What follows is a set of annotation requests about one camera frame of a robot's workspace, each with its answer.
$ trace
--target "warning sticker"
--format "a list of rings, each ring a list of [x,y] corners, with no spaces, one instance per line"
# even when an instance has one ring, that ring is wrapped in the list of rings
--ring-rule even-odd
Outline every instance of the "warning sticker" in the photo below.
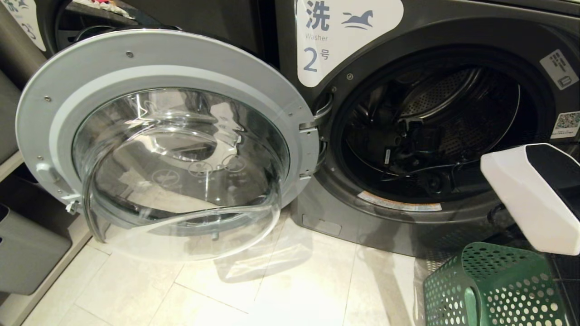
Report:
[[[560,113],[550,139],[576,136],[580,129],[580,111]]]
[[[366,200],[375,205],[383,206],[386,208],[398,209],[399,211],[408,212],[437,212],[441,210],[441,204],[410,204],[407,202],[398,202],[394,200],[388,200],[377,195],[373,195],[368,191],[363,191],[358,194],[358,198]]]
[[[540,60],[540,64],[552,78],[560,90],[566,89],[578,82],[578,75],[570,67],[562,51],[555,50]]]

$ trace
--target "horse logo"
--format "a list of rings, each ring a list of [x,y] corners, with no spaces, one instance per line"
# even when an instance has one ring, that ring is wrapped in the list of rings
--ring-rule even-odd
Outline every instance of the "horse logo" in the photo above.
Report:
[[[372,25],[368,22],[368,19],[370,17],[372,17],[372,10],[367,10],[361,16],[355,16],[355,15],[351,14],[350,12],[343,12],[342,14],[346,15],[346,16],[350,16],[349,19],[342,22],[343,24],[349,24],[349,25],[345,26],[347,28],[360,28],[362,30],[366,30],[367,28],[364,26],[361,26],[361,25],[366,25],[368,27],[372,27]]]

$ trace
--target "white device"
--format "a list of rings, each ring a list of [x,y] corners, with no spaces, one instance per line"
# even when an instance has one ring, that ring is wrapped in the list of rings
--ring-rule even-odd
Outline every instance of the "white device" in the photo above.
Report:
[[[481,171],[535,249],[580,254],[580,164],[550,144],[481,157]]]

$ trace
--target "laundry basket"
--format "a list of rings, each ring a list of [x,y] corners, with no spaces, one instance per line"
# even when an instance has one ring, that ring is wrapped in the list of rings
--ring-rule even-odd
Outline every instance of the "laundry basket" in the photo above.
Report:
[[[423,291],[427,326],[566,325],[546,260],[527,250],[474,242],[425,279]]]

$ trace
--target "tile grout line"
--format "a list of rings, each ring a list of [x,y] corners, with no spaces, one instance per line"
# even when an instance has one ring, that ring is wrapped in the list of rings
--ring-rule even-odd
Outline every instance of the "tile grout line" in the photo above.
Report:
[[[278,245],[278,241],[280,240],[280,237],[282,236],[282,232],[284,231],[284,228],[286,227],[286,220],[284,221],[284,224],[282,224],[282,229],[280,230],[280,233],[278,234],[278,237],[276,238],[276,242],[274,243],[274,248],[272,248],[272,252],[270,252],[270,259],[268,259],[268,264],[266,265],[266,269],[264,270],[264,275],[262,275],[262,278],[260,279],[260,284],[258,284],[258,290],[256,291],[256,295],[254,296],[254,299],[252,301],[252,305],[256,302],[256,299],[258,298],[258,294],[260,293],[260,289],[262,288],[262,282],[264,281],[264,278],[266,277],[266,274],[268,273],[268,269],[270,268],[270,263],[272,262],[272,256],[274,256],[274,251],[276,250],[276,246]]]
[[[110,255],[113,253],[113,252],[111,252],[111,253],[104,252],[103,250],[101,250],[101,249],[99,249],[99,248],[93,247],[93,246],[90,244],[90,241],[91,241],[93,238],[94,238],[94,237],[91,237],[91,238],[89,239],[89,241],[87,241],[87,242],[86,242],[85,246],[89,246],[89,247],[91,247],[91,248],[93,248],[93,249],[96,249],[96,250],[98,250],[98,251],[100,251],[100,252],[104,253],[104,254],[105,254],[105,255],[107,255],[107,256],[110,256]]]
[[[24,321],[22,322],[22,324],[24,325],[24,323],[26,322],[26,319],[28,319],[30,317],[30,315],[32,315],[34,309],[36,309],[36,307],[42,302],[42,300],[44,299],[44,297],[46,296],[46,294],[48,293],[48,291],[50,291],[56,284],[56,282],[58,282],[58,280],[60,279],[60,277],[62,277],[62,275],[64,274],[64,272],[71,266],[71,264],[74,262],[74,260],[78,257],[78,255],[81,253],[81,251],[83,249],[85,249],[86,246],[91,247],[91,249],[97,250],[101,253],[104,253],[100,250],[98,250],[97,248],[93,248],[92,246],[88,245],[89,244],[89,240],[87,240],[87,242],[82,246],[82,248],[77,252],[77,254],[73,257],[73,259],[71,259],[71,261],[67,264],[67,267],[64,268],[64,270],[60,273],[60,275],[56,278],[56,280],[50,285],[50,287],[48,288],[48,290],[46,290],[46,292],[44,293],[44,295],[42,295],[42,298],[38,301],[38,303],[34,306],[34,308],[32,308],[32,311],[30,311],[30,313],[28,314],[28,316],[26,316],[26,318],[24,319]],[[107,255],[107,258],[105,258],[105,261],[103,262],[103,264],[101,264],[101,266],[99,266],[99,268],[97,269],[97,271],[95,272],[95,275],[99,272],[99,270],[103,267],[103,265],[105,265],[105,263],[107,262],[107,259],[109,259],[110,255]],[[91,277],[85,284],[85,286],[81,289],[79,295],[74,298],[74,300],[72,301],[71,306],[68,308],[68,310],[65,312],[65,314],[59,319],[59,322],[57,323],[57,325],[59,325],[62,321],[64,316],[66,316],[66,314],[70,311],[70,309],[72,308],[72,306],[78,306],[77,305],[77,300],[78,298],[81,297],[83,291],[85,290],[86,286],[89,285],[89,283],[93,280],[93,278],[95,277],[95,275],[93,275],[93,277]]]
[[[354,274],[354,263],[357,260],[357,251],[359,249],[359,244],[356,244],[354,247],[354,256],[353,256],[353,265],[350,268],[350,279],[349,279],[349,290],[346,292],[346,303],[345,303],[345,312],[342,314],[342,325],[345,325],[345,318],[346,318],[346,309],[349,306],[349,296],[350,296],[350,287],[353,285],[353,274]]]
[[[151,323],[153,322],[153,318],[155,318],[155,315],[157,314],[157,312],[159,312],[159,308],[161,308],[161,305],[163,305],[165,298],[167,298],[167,294],[169,294],[169,291],[171,291],[171,287],[174,286],[175,284],[180,285],[179,283],[175,283],[175,280],[177,280],[177,278],[179,277],[179,274],[181,274],[181,272],[183,271],[184,268],[185,268],[185,263],[182,264],[182,268],[179,269],[179,272],[177,273],[177,275],[173,279],[173,283],[169,286],[169,288],[167,289],[167,291],[163,295],[163,299],[161,299],[159,306],[157,306],[157,309],[155,309],[155,312],[151,315],[151,319],[149,320],[149,323],[147,323],[147,326],[151,325]]]
[[[71,306],[70,306],[70,307],[68,307],[68,309],[67,309],[67,311],[64,313],[64,315],[63,315],[63,316],[62,316],[62,317],[59,319],[59,321],[58,321],[58,322],[55,324],[56,326],[60,326],[60,324],[62,324],[62,322],[63,322],[63,319],[66,317],[66,315],[68,314],[68,312],[70,312],[70,311],[71,311],[71,309],[73,308],[73,306],[74,306],[74,305],[75,305],[75,304],[74,304],[74,302],[73,302],[73,303],[71,304]]]
[[[106,321],[106,320],[102,319],[101,317],[99,317],[99,316],[97,316],[97,315],[93,314],[92,312],[90,312],[90,311],[88,311],[88,310],[84,309],[83,307],[81,307],[81,306],[78,306],[76,303],[73,303],[72,305],[73,305],[73,306],[76,306],[77,308],[81,309],[82,311],[84,311],[84,312],[86,312],[86,313],[90,314],[90,315],[91,315],[91,316],[93,316],[94,318],[97,318],[97,319],[101,320],[103,323],[105,323],[105,324],[107,324],[107,325],[111,325],[111,323],[110,323],[110,322],[108,322],[108,321]]]
[[[81,251],[82,251],[83,249],[85,249],[85,247],[86,247],[87,245],[88,245],[88,241],[87,241],[87,244],[85,244],[85,246],[84,246],[84,247],[82,247]],[[105,255],[107,255],[105,252],[102,252],[101,250],[98,250],[97,248],[93,248],[92,246],[89,246],[89,247],[91,247],[91,248],[92,248],[92,249],[94,249],[94,250],[97,250],[98,252],[101,252],[101,253],[104,253]],[[107,260],[109,260],[110,258],[111,258],[111,255],[107,255],[107,257],[105,258],[105,261],[104,261],[104,262],[101,264],[101,266],[99,266],[99,268],[98,268],[98,269],[95,271],[95,273],[93,274],[93,276],[92,276],[92,277],[91,277],[89,280],[87,280],[86,284],[85,284],[85,285],[82,287],[82,289],[79,291],[79,294],[77,295],[77,297],[76,297],[76,298],[74,299],[74,301],[72,302],[72,304],[73,304],[73,305],[76,305],[76,306],[78,306],[79,308],[82,308],[81,306],[77,305],[77,301],[78,301],[78,299],[79,299],[79,298],[82,296],[82,294],[83,294],[83,293],[85,292],[85,290],[86,290],[86,287],[87,287],[87,286],[88,286],[88,285],[89,285],[89,284],[90,284],[90,283],[93,281],[93,279],[94,279],[94,278],[97,276],[97,274],[98,274],[98,273],[101,271],[101,269],[103,269],[103,266],[105,266],[105,264],[107,263]]]
[[[230,305],[228,305],[228,304],[227,304],[227,303],[225,303],[225,302],[221,302],[220,300],[217,300],[217,299],[215,299],[215,298],[212,298],[211,296],[205,295],[205,294],[203,294],[203,293],[201,293],[201,292],[197,292],[196,290],[190,289],[190,288],[188,288],[188,287],[186,287],[186,286],[184,286],[184,285],[181,285],[181,284],[179,284],[179,283],[174,283],[174,284],[175,284],[175,285],[177,285],[177,286],[179,286],[179,287],[182,287],[182,288],[184,288],[184,289],[186,289],[186,290],[189,290],[189,291],[191,291],[191,292],[195,292],[195,293],[197,293],[197,294],[199,294],[199,295],[202,295],[202,296],[204,296],[204,297],[206,297],[206,298],[208,298],[208,299],[211,299],[211,300],[213,300],[213,301],[215,301],[215,302],[217,302],[217,303],[221,303],[221,304],[223,304],[223,305],[225,305],[225,306],[228,306],[228,307],[230,307],[230,308],[233,308],[233,309],[236,309],[236,310],[238,310],[238,311],[240,311],[240,312],[243,312],[243,313],[245,313],[245,314],[248,314],[246,311],[243,311],[243,310],[241,310],[241,309],[239,309],[239,308],[236,308],[236,307],[234,307],[234,306],[230,306]]]

